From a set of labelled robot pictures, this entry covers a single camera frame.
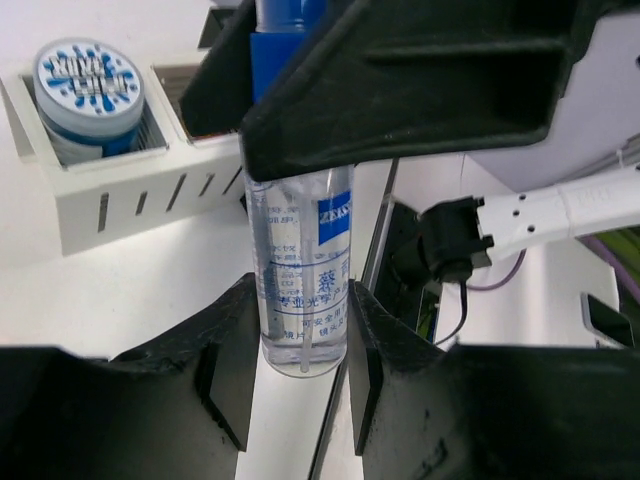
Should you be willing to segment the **clear blue-cap spray bottle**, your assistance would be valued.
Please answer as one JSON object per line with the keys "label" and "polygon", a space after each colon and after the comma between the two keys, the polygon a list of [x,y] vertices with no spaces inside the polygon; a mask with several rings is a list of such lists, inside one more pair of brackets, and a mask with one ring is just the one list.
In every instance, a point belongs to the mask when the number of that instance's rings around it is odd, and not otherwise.
{"label": "clear blue-cap spray bottle", "polygon": [[347,350],[353,169],[245,178],[262,351],[278,373],[313,378]]}

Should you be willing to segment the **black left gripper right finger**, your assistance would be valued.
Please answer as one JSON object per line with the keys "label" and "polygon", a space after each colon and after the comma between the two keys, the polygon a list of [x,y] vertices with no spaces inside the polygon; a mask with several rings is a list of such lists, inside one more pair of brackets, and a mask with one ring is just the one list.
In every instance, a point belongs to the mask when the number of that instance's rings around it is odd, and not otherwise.
{"label": "black left gripper right finger", "polygon": [[638,477],[637,351],[441,350],[377,304],[367,318],[383,383],[366,478]]}

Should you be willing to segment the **blue splash-label round jar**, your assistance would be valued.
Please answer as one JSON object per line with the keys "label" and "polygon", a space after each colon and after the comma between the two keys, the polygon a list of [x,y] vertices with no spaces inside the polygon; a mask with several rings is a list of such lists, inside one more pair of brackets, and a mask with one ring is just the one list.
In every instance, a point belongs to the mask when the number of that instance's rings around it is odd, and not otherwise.
{"label": "blue splash-label round jar", "polygon": [[136,65],[114,47],[90,38],[60,39],[37,53],[35,103],[64,166],[131,152],[145,107]]}

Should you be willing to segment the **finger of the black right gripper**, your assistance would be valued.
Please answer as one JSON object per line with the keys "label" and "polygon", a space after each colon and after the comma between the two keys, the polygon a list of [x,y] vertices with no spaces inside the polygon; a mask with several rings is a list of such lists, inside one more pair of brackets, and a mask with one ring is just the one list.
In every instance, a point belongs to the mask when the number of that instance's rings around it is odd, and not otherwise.
{"label": "finger of the black right gripper", "polygon": [[257,181],[545,139],[603,1],[347,1],[241,125]]}
{"label": "finger of the black right gripper", "polygon": [[209,10],[198,43],[206,55],[179,98],[181,119],[190,136],[239,129],[253,105],[250,35],[256,25],[253,1]]}

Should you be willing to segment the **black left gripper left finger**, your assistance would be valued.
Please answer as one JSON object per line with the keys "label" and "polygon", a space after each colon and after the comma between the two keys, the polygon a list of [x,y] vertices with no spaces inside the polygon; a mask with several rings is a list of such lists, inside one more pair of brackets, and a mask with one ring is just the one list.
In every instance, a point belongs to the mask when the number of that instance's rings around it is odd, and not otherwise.
{"label": "black left gripper left finger", "polygon": [[248,444],[260,343],[255,279],[106,360],[1,350],[5,479],[231,479]]}

